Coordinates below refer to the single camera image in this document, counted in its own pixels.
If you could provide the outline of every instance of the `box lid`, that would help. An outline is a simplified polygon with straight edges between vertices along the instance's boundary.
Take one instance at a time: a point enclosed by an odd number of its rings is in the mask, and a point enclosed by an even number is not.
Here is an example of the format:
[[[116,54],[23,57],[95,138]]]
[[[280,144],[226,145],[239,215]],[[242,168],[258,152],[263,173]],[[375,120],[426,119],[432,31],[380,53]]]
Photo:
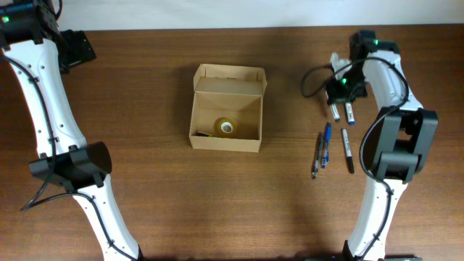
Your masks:
[[[194,76],[194,90],[262,96],[266,90],[263,68],[200,65]]]

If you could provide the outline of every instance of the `brown wood surface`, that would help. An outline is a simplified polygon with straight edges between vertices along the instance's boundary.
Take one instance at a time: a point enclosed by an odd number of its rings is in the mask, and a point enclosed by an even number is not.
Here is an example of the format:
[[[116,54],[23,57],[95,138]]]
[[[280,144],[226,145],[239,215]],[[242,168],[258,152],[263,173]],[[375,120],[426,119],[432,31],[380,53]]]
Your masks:
[[[440,119],[423,171],[395,212],[388,254],[464,260],[464,27],[369,27],[395,40],[418,100]],[[89,143],[104,141],[125,223],[147,257],[258,258],[337,253],[360,211],[365,175],[360,140],[377,115],[354,104],[356,126],[333,126],[331,161],[310,179],[315,140],[333,122],[324,95],[303,99],[299,81],[331,52],[349,53],[356,27],[88,32],[98,59],[63,75]],[[193,150],[192,78],[200,63],[264,67],[259,154]],[[30,176],[36,141],[20,87],[0,66],[0,260],[102,260],[94,232],[72,199],[25,213],[41,181]],[[348,128],[356,173],[345,164]],[[62,192],[51,186],[46,195]]]

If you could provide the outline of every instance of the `blue pen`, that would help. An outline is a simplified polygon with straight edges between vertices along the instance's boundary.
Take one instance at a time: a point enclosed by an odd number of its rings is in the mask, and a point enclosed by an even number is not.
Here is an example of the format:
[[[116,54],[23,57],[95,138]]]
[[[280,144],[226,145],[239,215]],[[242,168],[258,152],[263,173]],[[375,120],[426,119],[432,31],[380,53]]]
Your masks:
[[[328,143],[331,140],[331,124],[327,123],[326,127],[326,135],[324,136],[324,143],[325,143],[325,149],[324,149],[324,156],[322,158],[322,168],[326,168],[326,165],[328,163]]]

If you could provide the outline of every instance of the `roll of tape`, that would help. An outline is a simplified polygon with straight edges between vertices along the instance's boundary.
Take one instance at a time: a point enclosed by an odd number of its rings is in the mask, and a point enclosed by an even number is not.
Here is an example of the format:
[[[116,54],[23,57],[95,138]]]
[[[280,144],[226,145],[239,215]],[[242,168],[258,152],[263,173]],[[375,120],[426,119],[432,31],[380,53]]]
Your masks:
[[[216,121],[216,136],[220,138],[236,138],[237,124],[234,120],[222,118]]]

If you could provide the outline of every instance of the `silver pen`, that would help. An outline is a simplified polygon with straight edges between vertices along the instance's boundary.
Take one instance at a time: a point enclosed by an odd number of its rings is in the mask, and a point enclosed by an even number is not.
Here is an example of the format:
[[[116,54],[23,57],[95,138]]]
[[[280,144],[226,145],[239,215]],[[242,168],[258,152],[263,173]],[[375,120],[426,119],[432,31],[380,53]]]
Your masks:
[[[322,154],[322,145],[324,141],[322,133],[319,133],[318,140],[319,140],[318,151],[316,154],[316,158],[314,160],[314,165],[312,166],[312,179],[316,179],[318,177],[319,159],[320,159],[320,155]]]

